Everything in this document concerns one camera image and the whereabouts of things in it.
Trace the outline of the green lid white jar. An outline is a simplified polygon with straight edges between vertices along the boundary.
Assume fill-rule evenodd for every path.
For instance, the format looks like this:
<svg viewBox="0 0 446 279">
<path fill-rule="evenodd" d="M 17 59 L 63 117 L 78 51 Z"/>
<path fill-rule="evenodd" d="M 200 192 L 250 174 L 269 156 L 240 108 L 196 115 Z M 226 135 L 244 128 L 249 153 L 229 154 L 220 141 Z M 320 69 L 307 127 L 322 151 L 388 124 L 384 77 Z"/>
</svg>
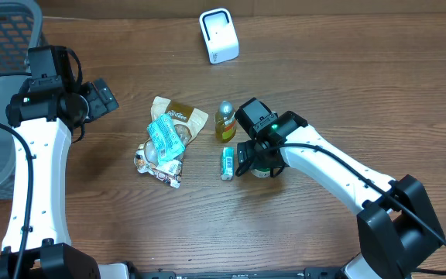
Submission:
<svg viewBox="0 0 446 279">
<path fill-rule="evenodd" d="M 271 170 L 269 168 L 256 168 L 252 169 L 251 173 L 258 178 L 266 178 L 271 175 Z"/>
</svg>

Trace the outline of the small teal tissue pack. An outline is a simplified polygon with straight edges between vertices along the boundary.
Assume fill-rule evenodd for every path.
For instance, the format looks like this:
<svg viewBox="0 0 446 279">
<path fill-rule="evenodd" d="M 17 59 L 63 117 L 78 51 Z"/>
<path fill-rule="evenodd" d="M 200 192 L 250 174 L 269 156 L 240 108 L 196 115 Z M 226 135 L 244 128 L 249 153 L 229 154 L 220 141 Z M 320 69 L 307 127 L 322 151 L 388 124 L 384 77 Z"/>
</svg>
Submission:
<svg viewBox="0 0 446 279">
<path fill-rule="evenodd" d="M 224 147 L 221 152 L 221 179 L 230 181 L 234 176 L 234 148 Z"/>
</svg>

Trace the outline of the yellow oil bottle silver cap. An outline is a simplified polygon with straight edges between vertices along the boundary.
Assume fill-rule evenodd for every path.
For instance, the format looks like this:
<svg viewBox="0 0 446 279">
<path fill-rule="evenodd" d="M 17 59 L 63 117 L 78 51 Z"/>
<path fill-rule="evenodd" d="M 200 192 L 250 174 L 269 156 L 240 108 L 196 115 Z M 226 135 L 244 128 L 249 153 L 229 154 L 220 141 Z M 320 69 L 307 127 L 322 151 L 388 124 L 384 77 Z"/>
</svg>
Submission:
<svg viewBox="0 0 446 279">
<path fill-rule="evenodd" d="M 223 101 L 215 114 L 215 135 L 222 142 L 229 142 L 236 134 L 235 109 L 228 101 Z"/>
</svg>

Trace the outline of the brown snack packet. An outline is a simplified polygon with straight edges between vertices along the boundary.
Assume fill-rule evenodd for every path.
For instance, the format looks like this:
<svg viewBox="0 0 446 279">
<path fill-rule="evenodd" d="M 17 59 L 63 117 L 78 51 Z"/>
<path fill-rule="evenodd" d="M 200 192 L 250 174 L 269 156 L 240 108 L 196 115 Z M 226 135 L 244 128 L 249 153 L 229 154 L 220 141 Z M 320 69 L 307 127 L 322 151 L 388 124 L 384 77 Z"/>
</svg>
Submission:
<svg viewBox="0 0 446 279">
<path fill-rule="evenodd" d="M 204 128 L 208 114 L 190 105 L 156 96 L 151 106 L 151 120 L 167 114 L 173 121 L 177 135 L 184 146 L 189 145 Z"/>
</svg>

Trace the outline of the white red snack wrapper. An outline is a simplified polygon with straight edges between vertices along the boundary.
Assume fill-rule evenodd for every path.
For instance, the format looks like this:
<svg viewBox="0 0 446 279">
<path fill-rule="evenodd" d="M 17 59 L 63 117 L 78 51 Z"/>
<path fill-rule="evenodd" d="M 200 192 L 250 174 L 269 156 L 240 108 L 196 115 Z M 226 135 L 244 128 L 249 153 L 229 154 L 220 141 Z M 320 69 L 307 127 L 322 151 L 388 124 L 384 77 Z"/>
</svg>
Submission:
<svg viewBox="0 0 446 279">
<path fill-rule="evenodd" d="M 172 188 L 180 187 L 183 162 L 176 158 L 160 164 L 150 139 L 138 146 L 133 162 L 140 174 L 150 174 Z"/>
</svg>

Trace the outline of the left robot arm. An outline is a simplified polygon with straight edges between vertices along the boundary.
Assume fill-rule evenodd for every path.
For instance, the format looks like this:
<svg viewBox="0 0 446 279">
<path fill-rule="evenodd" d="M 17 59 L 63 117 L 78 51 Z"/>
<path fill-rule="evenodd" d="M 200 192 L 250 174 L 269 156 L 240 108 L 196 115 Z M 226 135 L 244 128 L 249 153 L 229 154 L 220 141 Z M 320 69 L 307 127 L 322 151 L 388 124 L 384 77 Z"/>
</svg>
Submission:
<svg viewBox="0 0 446 279">
<path fill-rule="evenodd" d="M 65 172 L 76 128 L 118 108 L 103 80 L 73 74 L 65 46 L 28 51 L 31 77 L 6 108 L 15 144 L 11 219 L 2 241 L 0 278 L 127 278 L 125 263 L 99 265 L 72 247 L 65 214 Z"/>
</svg>

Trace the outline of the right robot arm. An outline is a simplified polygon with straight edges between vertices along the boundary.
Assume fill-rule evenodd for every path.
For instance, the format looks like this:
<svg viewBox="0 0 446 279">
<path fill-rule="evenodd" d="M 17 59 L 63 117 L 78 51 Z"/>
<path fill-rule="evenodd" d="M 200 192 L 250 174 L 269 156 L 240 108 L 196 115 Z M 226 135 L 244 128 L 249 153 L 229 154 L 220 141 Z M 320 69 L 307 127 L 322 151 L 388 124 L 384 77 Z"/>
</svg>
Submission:
<svg viewBox="0 0 446 279">
<path fill-rule="evenodd" d="M 372 170 L 325 140 L 306 119 L 252 98 L 235 113 L 250 139 L 237 145 L 240 176 L 276 177 L 291 167 L 311 177 L 355 215 L 361 252 L 340 278 L 409 278 L 442 245 L 441 225 L 423 184 Z"/>
</svg>

